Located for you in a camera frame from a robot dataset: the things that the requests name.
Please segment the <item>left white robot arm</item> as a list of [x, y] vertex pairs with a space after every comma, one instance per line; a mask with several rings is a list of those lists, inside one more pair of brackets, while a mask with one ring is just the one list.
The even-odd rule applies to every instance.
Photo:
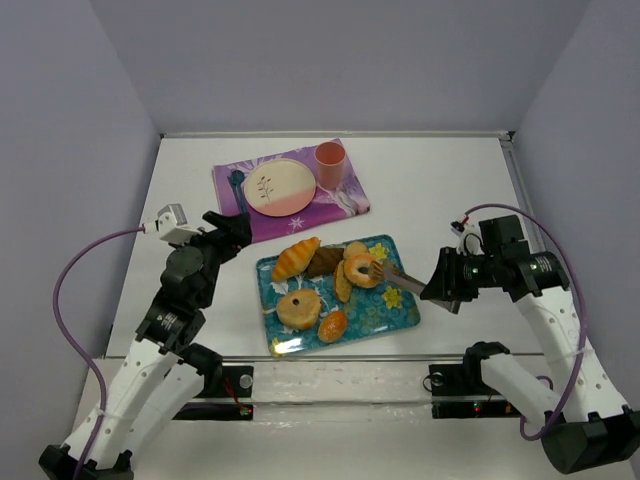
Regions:
[[59, 445], [49, 445], [39, 465], [50, 479], [131, 479], [141, 446], [158, 433], [197, 394], [214, 388], [223, 372], [221, 356], [194, 339], [213, 303], [220, 268], [252, 241], [246, 213], [225, 216], [207, 211], [210, 230], [192, 228], [178, 204], [161, 209], [155, 220], [134, 228], [171, 247], [160, 287], [135, 331], [122, 365], [107, 381], [95, 361], [70, 334], [59, 296], [65, 268], [54, 286], [56, 324], [94, 373], [99, 400], [87, 418]]

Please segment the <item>orange glazed donut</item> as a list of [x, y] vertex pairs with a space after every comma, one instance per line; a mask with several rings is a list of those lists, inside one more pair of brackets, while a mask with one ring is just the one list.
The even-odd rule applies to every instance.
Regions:
[[351, 283], [365, 289], [376, 287], [383, 279], [381, 265], [369, 253], [350, 256], [345, 261], [344, 273]]

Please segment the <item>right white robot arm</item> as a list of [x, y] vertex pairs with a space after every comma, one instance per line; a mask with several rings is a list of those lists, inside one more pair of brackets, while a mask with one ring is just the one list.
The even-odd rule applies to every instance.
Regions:
[[436, 397], [502, 396], [534, 427], [552, 466], [562, 474], [629, 459], [639, 448], [639, 413], [611, 383], [585, 336], [566, 270], [551, 252], [531, 251], [514, 216], [484, 220], [478, 231], [454, 223], [465, 244], [443, 247], [434, 274], [420, 297], [452, 311], [476, 299], [480, 290], [508, 294], [529, 324], [551, 373], [543, 384], [499, 342], [479, 341], [457, 364], [429, 369]]

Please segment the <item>metal tongs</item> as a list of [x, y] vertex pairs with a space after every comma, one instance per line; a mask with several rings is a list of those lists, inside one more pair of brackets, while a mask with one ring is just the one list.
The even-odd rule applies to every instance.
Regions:
[[411, 292], [420, 296], [426, 287], [426, 284], [404, 273], [394, 263], [385, 259], [382, 263], [373, 261], [367, 267], [367, 275], [376, 282], [390, 282], [398, 288]]

